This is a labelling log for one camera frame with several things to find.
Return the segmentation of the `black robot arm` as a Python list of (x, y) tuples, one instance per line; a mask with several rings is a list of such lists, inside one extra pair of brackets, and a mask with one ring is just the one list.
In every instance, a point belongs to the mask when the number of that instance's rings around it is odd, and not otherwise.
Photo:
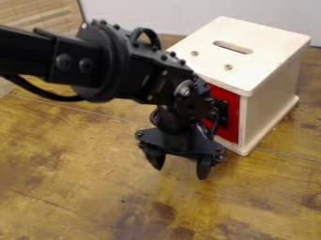
[(193, 158), (203, 180), (220, 162), (224, 149), (212, 137), (227, 104), (211, 96), (185, 61), (161, 49), (151, 29), (92, 21), (74, 37), (62, 37), (0, 26), (0, 77), (58, 101), (125, 98), (152, 105), (153, 127), (137, 130), (135, 138), (155, 169), (165, 155)]

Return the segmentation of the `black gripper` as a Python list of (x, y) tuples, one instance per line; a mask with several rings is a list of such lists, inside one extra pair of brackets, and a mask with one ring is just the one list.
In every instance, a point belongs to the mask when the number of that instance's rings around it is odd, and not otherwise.
[(204, 180), (223, 160), (223, 146), (212, 137), (226, 125), (226, 101), (211, 96), (201, 78), (181, 81), (168, 97), (149, 114), (152, 128), (135, 132), (139, 148), (157, 171), (167, 155), (195, 158), (196, 177)]

